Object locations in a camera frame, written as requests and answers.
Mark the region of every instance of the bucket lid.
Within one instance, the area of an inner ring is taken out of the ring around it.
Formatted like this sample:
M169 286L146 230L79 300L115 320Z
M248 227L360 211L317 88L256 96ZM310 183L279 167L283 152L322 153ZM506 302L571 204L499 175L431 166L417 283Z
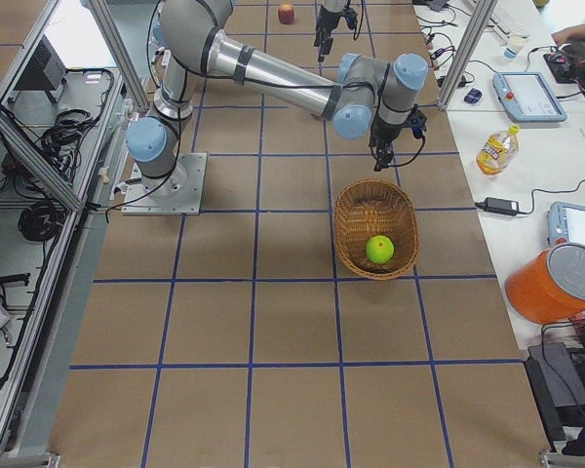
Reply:
M548 271L566 293L585 299L585 246L570 242L548 252Z

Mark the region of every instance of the metal base plate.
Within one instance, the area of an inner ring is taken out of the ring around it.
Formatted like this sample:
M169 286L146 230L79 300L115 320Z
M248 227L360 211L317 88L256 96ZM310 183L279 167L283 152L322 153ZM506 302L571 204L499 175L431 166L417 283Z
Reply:
M130 205L123 207L122 212L124 215L198 215L202 204L207 159L206 153L187 153L178 156L177 163L186 169L188 180L173 199L155 200L146 196L138 200L145 195L143 185L129 185L125 201ZM140 170L136 164L130 177L140 177Z

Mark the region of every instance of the green apple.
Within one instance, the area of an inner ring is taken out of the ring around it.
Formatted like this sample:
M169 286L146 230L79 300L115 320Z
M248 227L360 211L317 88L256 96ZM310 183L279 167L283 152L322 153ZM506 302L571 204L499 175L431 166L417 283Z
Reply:
M394 244L389 237L378 235L367 240L367 258L377 265L383 265L394 255Z

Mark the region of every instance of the orange bucket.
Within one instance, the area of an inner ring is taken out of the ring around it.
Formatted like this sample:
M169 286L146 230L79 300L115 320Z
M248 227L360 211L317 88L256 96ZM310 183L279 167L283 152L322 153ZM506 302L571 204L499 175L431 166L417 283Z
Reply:
M542 252L505 282L511 305L536 324L585 310L585 246L570 242Z

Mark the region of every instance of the wicker basket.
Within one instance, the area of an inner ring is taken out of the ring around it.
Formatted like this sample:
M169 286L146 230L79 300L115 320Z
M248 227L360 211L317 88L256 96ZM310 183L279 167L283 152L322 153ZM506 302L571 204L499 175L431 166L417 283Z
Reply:
M362 179L343 189L335 202L335 244L340 260L353 273L373 280L393 280L418 257L418 229L413 204L401 188L384 180ZM394 255L378 265L367 259L367 240L388 236Z

